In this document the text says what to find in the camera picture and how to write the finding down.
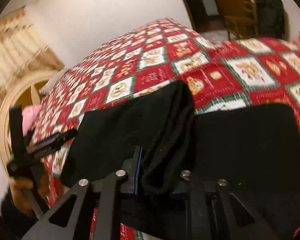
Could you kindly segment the left hand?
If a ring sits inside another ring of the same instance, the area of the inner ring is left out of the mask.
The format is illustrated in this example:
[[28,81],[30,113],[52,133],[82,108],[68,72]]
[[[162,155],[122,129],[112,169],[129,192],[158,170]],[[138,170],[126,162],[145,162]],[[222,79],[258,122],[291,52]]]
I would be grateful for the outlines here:
[[[43,168],[43,174],[40,178],[39,186],[37,187],[38,194],[47,199],[50,194],[49,189],[49,174],[47,166],[44,163],[40,163]],[[15,207],[23,214],[27,216],[34,216],[33,208],[31,207],[29,198],[24,194],[24,190],[31,191],[33,188],[33,181],[24,177],[10,177],[9,181],[12,202]]]

